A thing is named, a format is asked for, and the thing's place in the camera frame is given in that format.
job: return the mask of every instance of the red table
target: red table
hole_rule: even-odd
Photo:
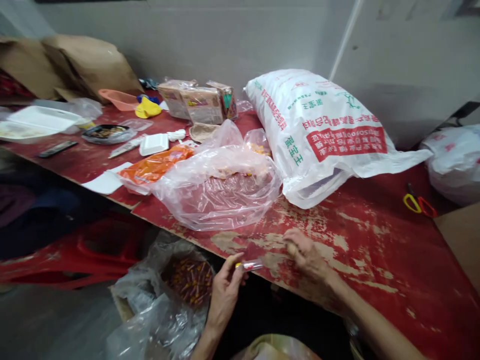
[[[104,108],[98,124],[118,124],[132,112]],[[153,118],[145,133],[186,129],[187,122],[167,113]],[[261,127],[254,114],[237,122],[243,135]],[[117,145],[80,144],[50,159],[37,154],[77,135],[55,135],[37,145],[3,147],[76,183],[85,183],[126,161],[142,159],[137,150],[108,160]],[[258,275],[327,308],[335,304],[303,277],[288,259],[283,233],[292,227],[315,241],[328,263],[361,296],[397,326],[431,359],[477,359],[480,355],[480,299],[433,221],[409,211],[402,202],[406,184],[429,199],[437,197],[423,165],[401,174],[351,178],[318,206],[302,210],[282,196],[257,224],[231,231],[197,232],[181,226],[153,196],[129,194],[124,188],[110,199],[134,208],[132,213],[221,257],[239,251],[262,258]]]

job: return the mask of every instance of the gray wall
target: gray wall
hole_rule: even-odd
[[[57,32],[115,44],[141,77],[212,79],[240,92],[271,70],[328,77],[354,0],[148,0],[43,4]]]
[[[480,17],[452,0],[361,1],[332,81],[409,148],[480,90]]]

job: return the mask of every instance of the human hand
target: human hand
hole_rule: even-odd
[[[239,252],[229,256],[213,279],[206,326],[217,332],[223,333],[227,327],[237,303],[239,287],[245,285],[245,280],[249,277],[242,265],[235,268],[243,255],[243,252]]]
[[[283,240],[286,242],[288,254],[307,276],[326,284],[338,278],[338,274],[325,262],[312,239],[299,229],[288,229],[283,234]]]

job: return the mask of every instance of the orange package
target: orange package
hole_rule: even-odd
[[[186,145],[175,145],[170,150],[152,156],[127,167],[117,174],[130,193],[148,195],[157,182],[175,163],[194,155],[194,149]]]

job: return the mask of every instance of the scissors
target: scissors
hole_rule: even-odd
[[[408,200],[411,201],[414,208],[409,205]],[[414,213],[417,213],[417,214],[423,213],[423,215],[429,218],[436,218],[438,216],[437,210],[435,210],[434,207],[430,205],[430,203],[427,200],[425,200],[421,196],[415,195],[414,190],[412,189],[412,184],[410,183],[408,183],[408,193],[403,197],[403,203],[407,208],[412,210]],[[425,210],[426,207],[430,208],[430,212],[427,212]]]

